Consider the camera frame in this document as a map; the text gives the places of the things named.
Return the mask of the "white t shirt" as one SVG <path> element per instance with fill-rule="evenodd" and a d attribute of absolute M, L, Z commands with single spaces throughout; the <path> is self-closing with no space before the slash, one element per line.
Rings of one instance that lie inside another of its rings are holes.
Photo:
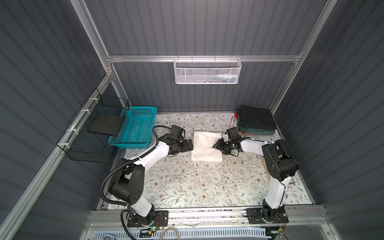
<path fill-rule="evenodd" d="M 223 154 L 213 146 L 222 139 L 220 132 L 195 131 L 194 149 L 191 153 L 192 162 L 222 162 Z"/>

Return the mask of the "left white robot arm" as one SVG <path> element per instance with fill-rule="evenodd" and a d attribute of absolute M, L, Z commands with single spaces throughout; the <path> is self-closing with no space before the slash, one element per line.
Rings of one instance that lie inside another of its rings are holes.
<path fill-rule="evenodd" d="M 192 140 L 185 139 L 185 129 L 178 126 L 154 126 L 155 144 L 133 159 L 123 162 L 104 179 L 100 197 L 110 205 L 123 206 L 148 224 L 155 207 L 144 196 L 145 172 L 160 159 L 193 150 Z"/>

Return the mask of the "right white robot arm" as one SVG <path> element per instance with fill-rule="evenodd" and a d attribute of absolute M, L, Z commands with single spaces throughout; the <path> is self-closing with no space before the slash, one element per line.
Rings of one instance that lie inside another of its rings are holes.
<path fill-rule="evenodd" d="M 232 151 L 254 153 L 264 157 L 267 171 L 271 176 L 269 191 L 263 200 L 262 216 L 270 222 L 273 217 L 284 213 L 284 196 L 292 177 L 299 169 L 299 164 L 285 140 L 274 142 L 253 140 L 242 137 L 236 127 L 225 132 L 226 138 L 221 138 L 213 145 L 224 155 L 231 155 Z"/>

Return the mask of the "folded dark t shirt stack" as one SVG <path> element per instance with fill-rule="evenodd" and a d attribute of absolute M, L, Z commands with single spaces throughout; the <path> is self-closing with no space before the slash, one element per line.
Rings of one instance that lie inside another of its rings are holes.
<path fill-rule="evenodd" d="M 273 135 L 277 124 L 269 109 L 242 105 L 236 110 L 237 128 L 245 134 Z"/>

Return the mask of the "teal plastic laundry basket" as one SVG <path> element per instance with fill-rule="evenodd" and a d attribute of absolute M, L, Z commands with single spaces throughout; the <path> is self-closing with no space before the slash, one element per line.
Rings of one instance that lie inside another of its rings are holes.
<path fill-rule="evenodd" d="M 132 106 L 123 109 L 123 126 L 116 137 L 110 137 L 108 144 L 120 149 L 147 149 L 150 144 L 157 108 Z"/>

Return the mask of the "items in mesh basket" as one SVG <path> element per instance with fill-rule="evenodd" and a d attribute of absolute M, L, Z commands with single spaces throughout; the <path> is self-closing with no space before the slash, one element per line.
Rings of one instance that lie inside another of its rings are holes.
<path fill-rule="evenodd" d="M 236 74 L 222 74 L 197 77 L 196 83 L 237 83 L 239 76 Z"/>

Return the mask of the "white mesh wall basket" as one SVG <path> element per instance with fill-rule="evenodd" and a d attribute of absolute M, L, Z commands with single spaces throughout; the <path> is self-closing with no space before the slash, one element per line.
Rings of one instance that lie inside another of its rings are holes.
<path fill-rule="evenodd" d="M 196 83 L 197 77 L 236 74 L 240 78 L 242 62 L 177 62 L 174 61 L 175 83 L 179 85 L 235 85 L 235 83 Z"/>

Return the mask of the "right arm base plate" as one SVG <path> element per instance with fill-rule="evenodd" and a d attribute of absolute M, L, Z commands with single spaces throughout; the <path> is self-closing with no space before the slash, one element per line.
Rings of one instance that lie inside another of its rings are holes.
<path fill-rule="evenodd" d="M 285 208 L 270 209 L 269 207 L 248 208 L 245 216 L 250 224 L 287 224 L 289 222 Z"/>

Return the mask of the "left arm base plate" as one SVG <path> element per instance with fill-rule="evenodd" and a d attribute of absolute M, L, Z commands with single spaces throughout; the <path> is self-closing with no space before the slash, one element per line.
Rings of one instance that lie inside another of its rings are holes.
<path fill-rule="evenodd" d="M 142 217 L 138 214 L 129 215 L 128 228 L 140 227 L 166 227 L 168 225 L 169 211 L 151 211 L 147 217 Z"/>

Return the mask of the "aluminium frame rail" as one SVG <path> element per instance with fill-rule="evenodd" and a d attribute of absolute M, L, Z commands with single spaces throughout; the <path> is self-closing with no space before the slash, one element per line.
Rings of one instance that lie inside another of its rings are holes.
<path fill-rule="evenodd" d="M 297 63 L 301 55 L 256 55 L 256 56 L 107 56 L 109 63 L 172 63 L 177 62 L 233 62 L 245 63 Z"/>

